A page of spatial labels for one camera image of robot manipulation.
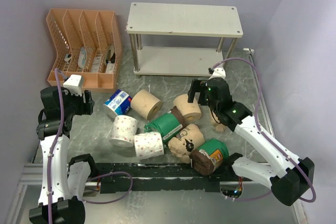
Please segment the beige toilet roll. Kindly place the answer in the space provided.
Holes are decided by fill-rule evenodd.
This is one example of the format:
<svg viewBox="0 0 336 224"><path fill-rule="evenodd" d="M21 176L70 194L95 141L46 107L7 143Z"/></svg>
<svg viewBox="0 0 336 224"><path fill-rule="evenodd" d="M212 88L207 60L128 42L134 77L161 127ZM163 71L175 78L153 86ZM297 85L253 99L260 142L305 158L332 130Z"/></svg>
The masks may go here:
<svg viewBox="0 0 336 224"><path fill-rule="evenodd" d="M199 120L202 116L200 106L198 105L196 99L193 102L188 103L188 95L182 94L176 97L173 101L173 105L177 107L179 112L182 114L186 122L192 123Z"/></svg>
<svg viewBox="0 0 336 224"><path fill-rule="evenodd" d="M162 106L162 101L146 90L140 90L131 101L131 109L144 119L153 119Z"/></svg>

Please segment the blue white roll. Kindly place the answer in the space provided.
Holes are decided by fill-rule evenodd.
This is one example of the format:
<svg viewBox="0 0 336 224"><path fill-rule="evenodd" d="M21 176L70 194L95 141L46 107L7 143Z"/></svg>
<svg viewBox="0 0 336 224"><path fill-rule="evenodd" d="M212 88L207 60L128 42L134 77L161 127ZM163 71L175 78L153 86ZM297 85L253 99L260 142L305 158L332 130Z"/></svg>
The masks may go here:
<svg viewBox="0 0 336 224"><path fill-rule="evenodd" d="M123 90L117 89L115 93L103 104L108 116L115 118L126 115L131 109L132 97Z"/></svg>

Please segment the green brown roll orange label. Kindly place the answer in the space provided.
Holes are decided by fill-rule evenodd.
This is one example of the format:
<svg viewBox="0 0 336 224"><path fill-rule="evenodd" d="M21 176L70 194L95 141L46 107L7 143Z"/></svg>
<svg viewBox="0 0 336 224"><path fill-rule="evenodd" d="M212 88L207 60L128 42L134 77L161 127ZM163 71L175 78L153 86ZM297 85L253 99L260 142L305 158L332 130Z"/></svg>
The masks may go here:
<svg viewBox="0 0 336 224"><path fill-rule="evenodd" d="M203 176L208 176L217 170L228 156L226 144L215 138L207 140L190 154L192 167Z"/></svg>

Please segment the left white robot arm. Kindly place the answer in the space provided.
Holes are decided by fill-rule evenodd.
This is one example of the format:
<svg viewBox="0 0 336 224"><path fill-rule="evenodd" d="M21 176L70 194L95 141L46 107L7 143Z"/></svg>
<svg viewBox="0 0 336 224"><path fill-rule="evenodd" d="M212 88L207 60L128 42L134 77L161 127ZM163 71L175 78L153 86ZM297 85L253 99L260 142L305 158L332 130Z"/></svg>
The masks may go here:
<svg viewBox="0 0 336 224"><path fill-rule="evenodd" d="M43 109L36 129L43 153L43 182L38 206L29 211L31 223L84 223L82 202L86 182L97 178L90 154L67 162L72 119L91 115L94 101L89 90L72 94L69 89L48 87L40 92Z"/></svg>

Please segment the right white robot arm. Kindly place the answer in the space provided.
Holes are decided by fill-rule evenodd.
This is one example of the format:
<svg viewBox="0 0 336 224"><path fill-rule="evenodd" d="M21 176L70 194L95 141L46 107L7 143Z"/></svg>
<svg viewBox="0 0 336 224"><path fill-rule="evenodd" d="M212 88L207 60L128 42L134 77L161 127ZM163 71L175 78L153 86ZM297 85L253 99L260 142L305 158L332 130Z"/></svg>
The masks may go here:
<svg viewBox="0 0 336 224"><path fill-rule="evenodd" d="M219 123L243 137L268 162L268 165L263 165L240 154L232 154L228 165L223 167L223 176L227 180L245 177L258 182L269 188L286 206L293 205L308 189L312 189L314 162L308 157L300 158L270 135L250 109L233 100L223 78L192 80L187 93L189 103L193 102L196 93L199 93L200 105L208 106Z"/></svg>

